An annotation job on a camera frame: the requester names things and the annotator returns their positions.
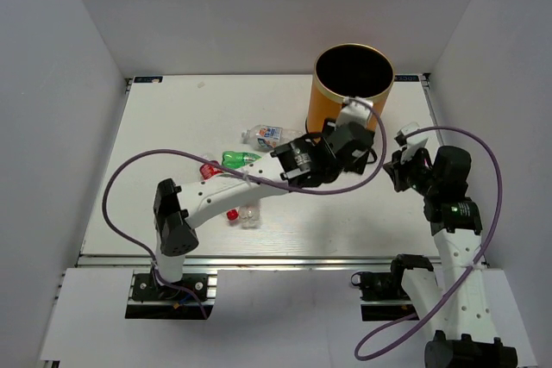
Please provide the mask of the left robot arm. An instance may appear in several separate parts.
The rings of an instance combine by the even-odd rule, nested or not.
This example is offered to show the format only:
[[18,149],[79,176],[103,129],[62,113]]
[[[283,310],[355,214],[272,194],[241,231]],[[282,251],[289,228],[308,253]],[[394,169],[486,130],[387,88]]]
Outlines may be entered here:
[[170,178],[161,181],[154,199],[155,291],[164,298],[181,291],[185,255],[198,247],[196,230],[205,222],[262,198],[284,195],[291,187],[314,189],[335,182],[342,172],[362,174],[373,137],[365,126],[348,122],[328,134],[305,134],[232,174],[183,186]]

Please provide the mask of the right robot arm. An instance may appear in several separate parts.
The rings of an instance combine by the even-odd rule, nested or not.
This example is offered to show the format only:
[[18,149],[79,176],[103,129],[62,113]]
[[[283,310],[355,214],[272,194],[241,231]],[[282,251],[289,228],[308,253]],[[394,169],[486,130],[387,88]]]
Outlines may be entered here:
[[429,261],[399,255],[392,262],[391,291],[411,299],[429,336],[427,367],[515,367],[518,353],[499,338],[486,299],[478,258],[482,247],[480,211],[467,196],[470,154],[439,147],[434,158],[423,145],[405,146],[384,166],[395,191],[414,190],[423,197],[423,213],[442,263],[436,281]]

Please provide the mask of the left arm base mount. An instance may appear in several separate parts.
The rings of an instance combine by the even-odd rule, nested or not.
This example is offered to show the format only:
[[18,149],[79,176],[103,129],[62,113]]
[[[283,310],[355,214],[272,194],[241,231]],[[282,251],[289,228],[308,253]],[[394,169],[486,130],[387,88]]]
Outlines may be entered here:
[[185,273],[176,285],[193,292],[198,302],[187,291],[177,290],[158,282],[153,273],[135,273],[131,278],[129,297],[125,310],[128,320],[200,320],[209,317],[214,295],[206,273]]

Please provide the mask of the green plastic bottle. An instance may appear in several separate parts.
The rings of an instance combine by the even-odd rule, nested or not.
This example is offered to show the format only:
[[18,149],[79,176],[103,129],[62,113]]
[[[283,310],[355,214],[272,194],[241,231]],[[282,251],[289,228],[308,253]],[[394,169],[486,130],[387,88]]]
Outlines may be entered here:
[[232,169],[238,169],[250,165],[260,159],[260,155],[250,152],[225,151],[222,156],[222,165]]

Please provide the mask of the clear bottle blue orange label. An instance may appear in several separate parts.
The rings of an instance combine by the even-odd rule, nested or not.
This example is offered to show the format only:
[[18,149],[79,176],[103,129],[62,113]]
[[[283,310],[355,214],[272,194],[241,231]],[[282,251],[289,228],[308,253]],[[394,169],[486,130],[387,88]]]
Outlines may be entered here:
[[255,151],[266,152],[296,140],[302,135],[301,131],[260,124],[243,130],[241,132],[241,141],[252,147]]

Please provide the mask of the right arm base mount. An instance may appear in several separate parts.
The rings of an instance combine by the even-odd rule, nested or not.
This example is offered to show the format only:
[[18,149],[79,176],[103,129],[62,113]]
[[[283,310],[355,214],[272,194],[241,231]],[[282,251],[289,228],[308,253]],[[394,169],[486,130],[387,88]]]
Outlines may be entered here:
[[412,315],[418,318],[411,299],[401,283],[406,271],[433,271],[430,260],[422,255],[399,254],[385,272],[358,271],[350,284],[361,293],[363,321],[393,321]]

